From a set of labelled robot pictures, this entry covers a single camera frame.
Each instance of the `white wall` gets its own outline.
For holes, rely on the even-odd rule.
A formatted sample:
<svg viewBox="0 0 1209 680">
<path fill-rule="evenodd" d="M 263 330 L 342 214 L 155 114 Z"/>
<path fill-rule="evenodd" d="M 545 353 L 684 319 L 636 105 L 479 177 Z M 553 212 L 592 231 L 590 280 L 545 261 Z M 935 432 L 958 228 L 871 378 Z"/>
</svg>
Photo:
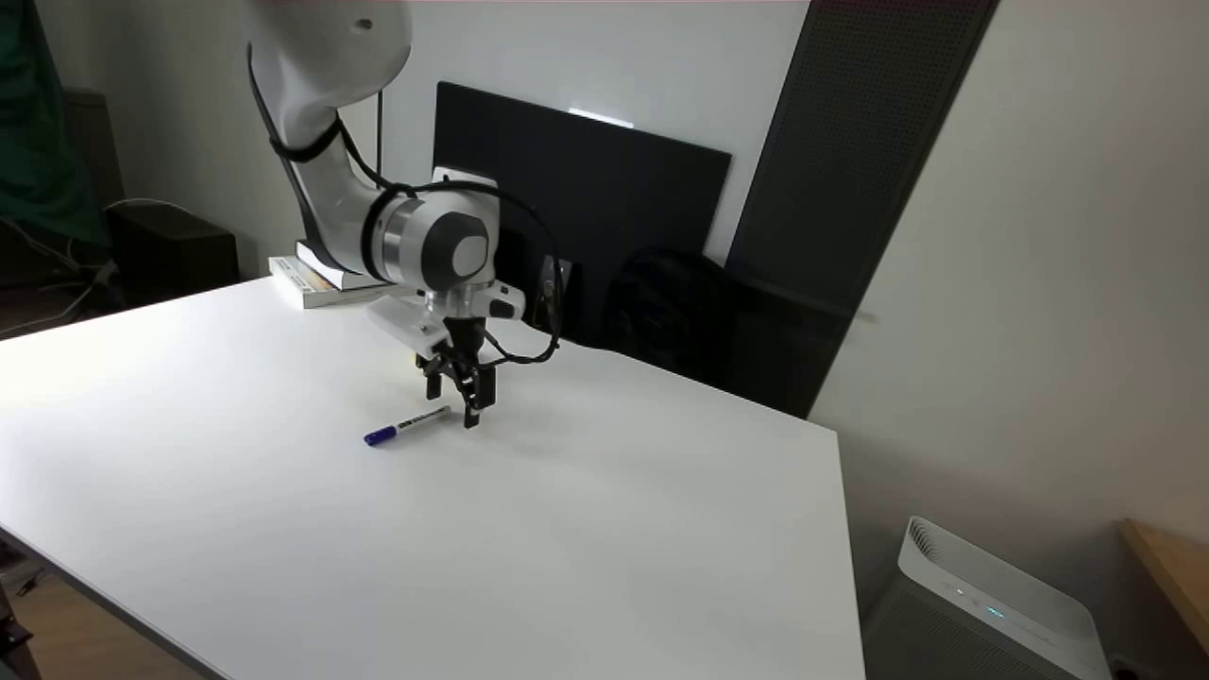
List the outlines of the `white wall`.
<svg viewBox="0 0 1209 680">
<path fill-rule="evenodd" d="M 100 90 L 133 198 L 236 235 L 243 270 L 302 237 L 288 174 L 244 82 L 236 0 L 37 0 L 65 86 Z M 354 114 L 359 140 L 375 117 Z"/>
<path fill-rule="evenodd" d="M 417 58 L 389 90 L 384 169 L 429 174 L 435 82 L 583 105 L 731 154 L 714 257 L 730 252 L 803 0 L 411 0 Z"/>
<path fill-rule="evenodd" d="M 1005 0 L 812 411 L 862 573 L 925 515 L 1185 675 L 1114 520 L 1209 542 L 1205 25 L 1205 0 Z"/>
</svg>

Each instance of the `floor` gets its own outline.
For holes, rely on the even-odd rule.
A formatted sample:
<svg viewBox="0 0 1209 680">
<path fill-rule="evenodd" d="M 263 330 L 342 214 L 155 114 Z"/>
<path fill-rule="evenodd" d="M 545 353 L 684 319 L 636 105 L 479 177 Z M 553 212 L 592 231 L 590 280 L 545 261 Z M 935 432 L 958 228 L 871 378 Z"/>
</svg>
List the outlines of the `floor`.
<svg viewBox="0 0 1209 680">
<path fill-rule="evenodd" d="M 195 680 L 190 666 L 60 578 L 42 578 L 37 588 L 16 596 L 10 607 L 19 624 L 34 632 L 34 660 L 46 680 Z"/>
</svg>

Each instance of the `computer monitor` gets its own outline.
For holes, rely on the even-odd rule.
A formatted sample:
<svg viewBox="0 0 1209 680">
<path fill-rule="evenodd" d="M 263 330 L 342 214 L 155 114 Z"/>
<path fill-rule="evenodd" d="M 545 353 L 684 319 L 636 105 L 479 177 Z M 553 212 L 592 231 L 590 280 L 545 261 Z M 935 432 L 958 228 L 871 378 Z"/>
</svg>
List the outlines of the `computer monitor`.
<svg viewBox="0 0 1209 680">
<path fill-rule="evenodd" d="M 597 342 L 609 282 L 636 252 L 702 252 L 730 154 L 438 82 L 435 168 L 487 174 L 554 228 L 575 265 L 564 330 Z M 500 276 L 535 292 L 545 257 L 540 231 L 501 206 Z"/>
</svg>

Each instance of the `green curtain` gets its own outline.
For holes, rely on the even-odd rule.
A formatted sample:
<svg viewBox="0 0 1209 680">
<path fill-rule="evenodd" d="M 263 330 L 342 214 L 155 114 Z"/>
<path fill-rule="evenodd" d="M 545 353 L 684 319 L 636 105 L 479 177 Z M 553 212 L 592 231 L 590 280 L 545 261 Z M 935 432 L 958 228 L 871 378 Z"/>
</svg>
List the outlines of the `green curtain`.
<svg viewBox="0 0 1209 680">
<path fill-rule="evenodd" d="M 0 0 L 0 218 L 107 245 L 34 0 Z"/>
</svg>

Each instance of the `wooden shelf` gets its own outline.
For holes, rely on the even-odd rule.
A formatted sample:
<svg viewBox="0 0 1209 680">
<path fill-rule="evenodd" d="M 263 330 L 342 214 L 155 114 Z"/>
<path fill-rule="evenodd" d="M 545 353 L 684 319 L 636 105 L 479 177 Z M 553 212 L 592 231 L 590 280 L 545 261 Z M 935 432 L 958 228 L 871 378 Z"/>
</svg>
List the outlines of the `wooden shelf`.
<svg viewBox="0 0 1209 680">
<path fill-rule="evenodd" d="M 1209 549 L 1185 535 L 1124 520 L 1124 546 L 1168 592 L 1190 634 L 1209 654 Z"/>
</svg>

